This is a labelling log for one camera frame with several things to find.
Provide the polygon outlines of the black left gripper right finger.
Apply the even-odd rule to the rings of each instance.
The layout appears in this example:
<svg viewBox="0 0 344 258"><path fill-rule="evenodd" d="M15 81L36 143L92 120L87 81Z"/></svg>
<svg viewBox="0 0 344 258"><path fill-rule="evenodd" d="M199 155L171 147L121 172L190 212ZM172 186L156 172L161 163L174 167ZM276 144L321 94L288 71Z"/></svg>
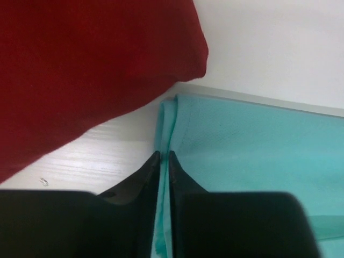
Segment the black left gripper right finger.
<svg viewBox="0 0 344 258"><path fill-rule="evenodd" d="M299 201L286 192L209 192L169 153L173 257L320 257Z"/></svg>

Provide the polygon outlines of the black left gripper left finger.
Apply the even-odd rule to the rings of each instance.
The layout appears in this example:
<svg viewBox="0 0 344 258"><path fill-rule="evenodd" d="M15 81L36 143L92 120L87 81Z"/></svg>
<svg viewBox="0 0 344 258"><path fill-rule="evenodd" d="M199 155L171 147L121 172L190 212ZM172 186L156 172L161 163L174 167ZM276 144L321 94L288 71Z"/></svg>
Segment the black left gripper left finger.
<svg viewBox="0 0 344 258"><path fill-rule="evenodd" d="M155 152L99 195L2 190L1 257L150 257L159 180Z"/></svg>

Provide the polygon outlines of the teal t shirt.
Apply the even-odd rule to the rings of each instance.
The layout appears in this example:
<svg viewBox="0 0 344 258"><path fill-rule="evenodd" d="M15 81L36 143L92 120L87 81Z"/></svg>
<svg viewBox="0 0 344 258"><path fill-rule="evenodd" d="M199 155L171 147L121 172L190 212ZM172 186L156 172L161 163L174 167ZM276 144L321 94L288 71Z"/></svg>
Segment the teal t shirt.
<svg viewBox="0 0 344 258"><path fill-rule="evenodd" d="M208 191L286 191L323 257L343 257L343 119L197 95L160 104L162 155L152 257L171 257L168 153Z"/></svg>

